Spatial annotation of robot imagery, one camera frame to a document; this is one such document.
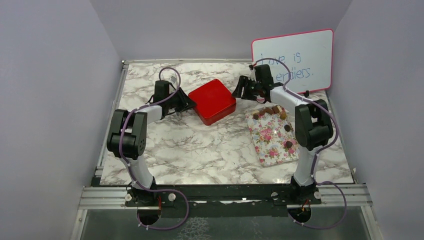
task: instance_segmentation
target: red box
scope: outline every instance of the red box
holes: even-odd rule
[[[218,79],[193,90],[188,97],[197,104],[194,110],[207,126],[236,110],[236,99]]]

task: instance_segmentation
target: whiteboard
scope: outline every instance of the whiteboard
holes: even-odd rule
[[[296,92],[328,89],[331,85],[333,30],[323,29],[253,40],[252,60],[275,58],[282,61],[291,72],[287,87]],[[269,64],[275,83],[284,83],[289,74],[284,66],[274,60],[257,63]]]

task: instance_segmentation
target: white marble surface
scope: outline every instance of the white marble surface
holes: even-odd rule
[[[219,79],[232,92],[239,75],[249,75],[246,63],[134,63],[130,64],[119,103],[132,110],[145,104],[154,92],[161,68],[176,68],[186,94],[213,79]],[[164,71],[165,79],[172,72]],[[327,100],[324,92],[312,99]],[[234,113],[206,126],[194,110],[171,115],[147,127],[144,157],[158,184],[270,184],[289,183],[297,161],[262,167],[247,128],[244,113],[262,108],[254,101],[237,99]],[[317,166],[317,181],[352,183],[340,140],[323,151]],[[101,185],[130,182],[124,165],[108,152],[104,160]]]

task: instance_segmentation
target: gray wall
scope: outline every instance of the gray wall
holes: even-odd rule
[[[385,239],[423,234],[423,10],[422,0],[353,0],[335,31],[329,95]]]
[[[125,60],[251,58],[252,40],[336,29],[351,0],[90,0]]]
[[[120,58],[88,0],[0,2],[0,239],[68,239]]]

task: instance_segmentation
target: wire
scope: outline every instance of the wire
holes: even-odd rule
[[[162,99],[162,100],[160,100],[160,101],[157,101],[157,102],[154,102],[154,103],[152,103],[152,104],[146,104],[146,105],[143,105],[143,106],[141,106],[141,107],[139,107],[139,108],[135,108],[135,109],[133,109],[132,111],[130,111],[129,113],[128,113],[128,115],[126,116],[126,119],[125,119],[125,122],[123,123],[123,126],[122,126],[122,130],[121,130],[121,133],[120,133],[120,138],[119,138],[119,155],[120,155],[120,157],[125,161],[125,163],[126,163],[126,168],[128,169],[128,173],[129,173],[129,176],[130,176],[130,178],[131,178],[131,182],[132,183],[135,183],[135,184],[137,184],[140,188],[142,188],[143,190],[145,190],[145,191],[147,191],[147,192],[151,192],[151,193],[159,193],[159,192],[172,192],[172,193],[176,193],[176,194],[179,194],[179,195],[181,195],[182,196],[182,198],[184,199],[184,201],[185,201],[185,205],[186,205],[186,207],[187,207],[187,211],[185,212],[185,216],[184,216],[184,218],[179,222],[179,223],[177,223],[176,225],[174,225],[174,226],[170,226],[170,227],[155,227],[155,226],[148,226],[148,225],[144,225],[141,221],[140,221],[140,218],[139,218],[139,215],[137,214],[137,220],[138,220],[138,223],[139,223],[139,225],[138,226],[143,226],[143,227],[145,227],[146,229],[154,229],[154,230],[172,230],[172,229],[176,229],[176,228],[178,228],[179,226],[181,226],[182,224],[184,224],[185,222],[186,222],[186,220],[188,219],[188,217],[189,217],[189,211],[190,211],[190,206],[189,206],[189,200],[187,199],[187,197],[184,195],[184,193],[182,193],[182,192],[180,192],[180,191],[178,191],[178,190],[175,190],[175,189],[157,189],[157,190],[152,190],[152,189],[148,189],[147,187],[145,187],[145,186],[143,186],[137,179],[136,179],[136,177],[135,177],[135,175],[134,175],[134,173],[133,173],[133,171],[132,171],[132,169],[131,169],[131,166],[129,166],[129,164],[130,164],[130,161],[124,156],[124,153],[123,153],[123,150],[122,150],[122,144],[123,144],[123,138],[124,138],[124,133],[125,133],[125,130],[127,129],[127,126],[128,126],[128,122],[129,122],[129,120],[130,120],[130,116],[133,114],[133,113],[135,113],[136,111],[139,111],[139,110],[142,110],[142,109],[145,109],[145,108],[147,108],[147,107],[149,107],[149,106],[155,106],[155,105],[159,105],[159,104],[161,104],[161,103],[163,103],[163,102],[165,102],[165,101],[167,101],[168,99],[170,99],[170,98],[172,98],[176,93],[177,93],[177,90],[178,89],[180,89],[180,85],[181,85],[181,76],[180,76],[180,73],[175,69],[175,68],[173,68],[173,67],[170,67],[170,66],[166,66],[166,67],[164,67],[164,68],[162,68],[160,71],[159,71],[159,80],[162,80],[162,78],[161,78],[161,73],[162,73],[162,71],[163,70],[166,70],[166,69],[170,69],[170,70],[173,70],[176,74],[177,74],[177,76],[178,76],[178,84],[177,84],[177,86],[176,86],[176,89],[175,89],[175,91],[173,92],[173,93],[171,93],[168,97],[166,97],[166,98],[164,98],[164,99]]]
[[[278,60],[278,59],[275,59],[275,58],[272,58],[272,57],[265,57],[265,58],[262,58],[262,59],[259,59],[259,60],[257,60],[254,64],[253,64],[253,66],[255,66],[258,62],[260,62],[260,61],[263,61],[263,60],[274,60],[274,61],[276,61],[277,63],[280,63],[281,65],[283,65],[284,67],[285,67],[285,69],[287,70],[287,72],[288,72],[288,80],[282,85],[282,87],[283,87],[283,89],[288,93],[288,94],[290,94],[290,95],[292,95],[293,97],[295,97],[295,98],[297,98],[297,99],[299,99],[299,100],[302,100],[302,101],[305,101],[305,102],[307,102],[307,103],[309,103],[309,104],[313,104],[313,105],[315,105],[317,108],[319,108],[319,109],[321,109],[325,114],[327,114],[330,118],[331,118],[331,120],[332,120],[332,122],[334,123],[334,128],[335,128],[335,136],[334,136],[334,139],[329,143],[329,144],[327,144],[327,145],[325,145],[325,146],[323,146],[323,147],[321,147],[320,149],[318,149],[316,152],[315,152],[315,154],[313,155],[313,160],[312,160],[312,167],[311,167],[311,169],[310,169],[310,175],[312,176],[312,179],[313,179],[313,182],[317,185],[317,186],[322,186],[322,185],[334,185],[336,188],[337,188],[337,190],[339,190],[339,192],[341,193],[341,196],[343,197],[343,201],[344,201],[344,212],[343,212],[343,216],[341,217],[341,219],[338,221],[338,222],[336,222],[336,223],[334,223],[333,225],[330,225],[330,226],[324,226],[324,227],[322,227],[322,226],[311,226],[311,225],[307,225],[307,224],[303,224],[303,223],[301,223],[301,222],[298,222],[298,221],[296,221],[295,219],[293,219],[293,222],[295,222],[296,224],[299,224],[299,225],[301,225],[301,226],[303,226],[303,227],[307,227],[307,228],[310,228],[310,229],[320,229],[320,230],[324,230],[324,229],[331,229],[331,228],[334,228],[334,227],[336,227],[337,225],[339,225],[344,219],[345,219],[345,217],[346,217],[346,214],[347,214],[347,212],[348,212],[348,203],[347,203],[347,201],[346,201],[346,196],[345,196],[345,194],[343,193],[343,191],[342,191],[342,189],[339,187],[339,186],[337,186],[334,182],[331,182],[331,181],[323,181],[323,182],[321,182],[321,183],[318,183],[317,182],[317,180],[315,179],[315,173],[314,173],[314,170],[315,170],[315,166],[316,166],[316,164],[317,164],[317,162],[318,162],[318,154],[320,153],[320,152],[322,152],[323,150],[325,150],[325,149],[327,149],[327,148],[329,148],[329,147],[331,147],[332,145],[334,145],[335,143],[336,143],[336,141],[337,141],[337,138],[339,137],[339,126],[337,125],[337,122],[336,122],[336,119],[335,119],[335,117],[327,110],[327,109],[325,109],[323,106],[321,106],[321,105],[319,105],[318,103],[316,103],[316,102],[314,102],[312,99],[309,99],[309,98],[306,98],[306,97],[302,97],[302,96],[300,96],[299,94],[297,94],[296,92],[293,92],[293,91],[291,91],[290,89],[288,89],[287,88],[287,84],[290,82],[290,80],[292,80],[292,74],[291,74],[291,72],[290,72],[290,69],[289,69],[289,67],[287,67],[287,65],[286,64],[284,64],[284,62],[282,62],[282,61],[280,61],[280,60]]]

